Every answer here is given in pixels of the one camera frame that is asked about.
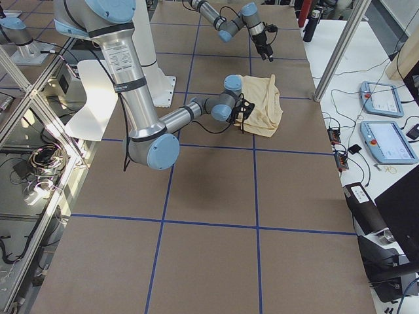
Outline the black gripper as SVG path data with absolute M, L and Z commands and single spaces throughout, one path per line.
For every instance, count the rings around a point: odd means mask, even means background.
M 268 58 L 269 62 L 273 62 L 274 61 L 273 49 L 270 46 L 270 44 L 267 43 L 266 33 L 262 31 L 261 33 L 257 35 L 252 35 L 251 38 L 262 60 L 265 60 L 266 58 Z

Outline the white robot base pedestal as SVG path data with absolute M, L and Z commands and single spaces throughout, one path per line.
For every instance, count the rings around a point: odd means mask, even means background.
M 136 0 L 133 17 L 134 46 L 155 107 L 168 108 L 172 104 L 176 77 L 167 76 L 158 64 L 146 1 Z

